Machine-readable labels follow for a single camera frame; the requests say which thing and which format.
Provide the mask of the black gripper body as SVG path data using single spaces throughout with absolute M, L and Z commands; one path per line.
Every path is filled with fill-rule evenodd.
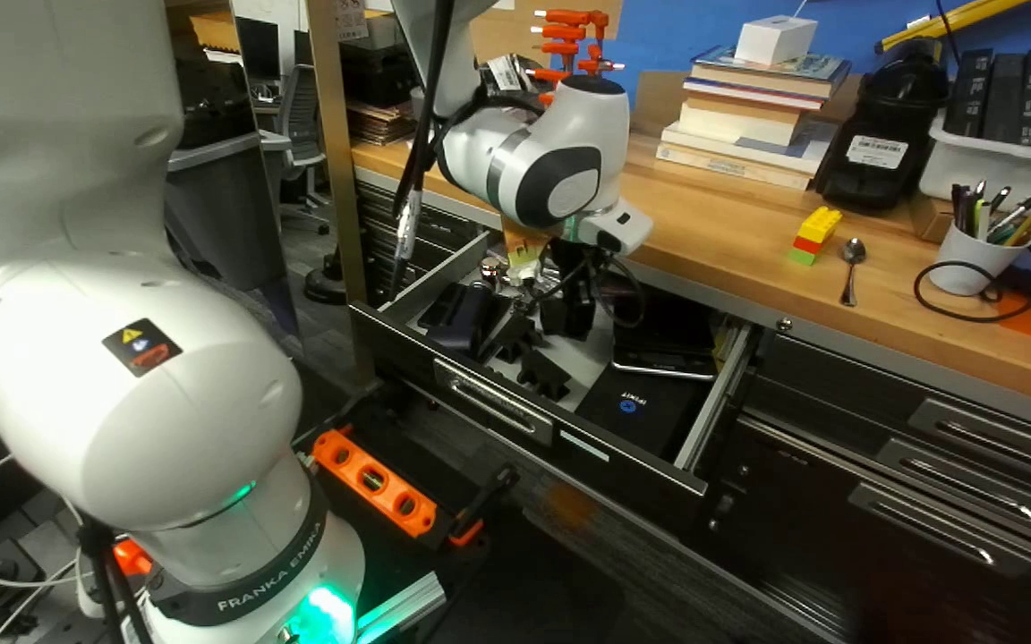
M 586 336 L 595 325 L 595 254 L 578 242 L 557 242 L 558 278 L 536 292 L 541 330 L 548 336 Z

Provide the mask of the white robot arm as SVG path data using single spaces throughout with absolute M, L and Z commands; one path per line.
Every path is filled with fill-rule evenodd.
M 295 359 L 169 245 L 178 135 L 166 0 L 0 0 L 0 441 L 84 515 L 121 644 L 356 644 Z

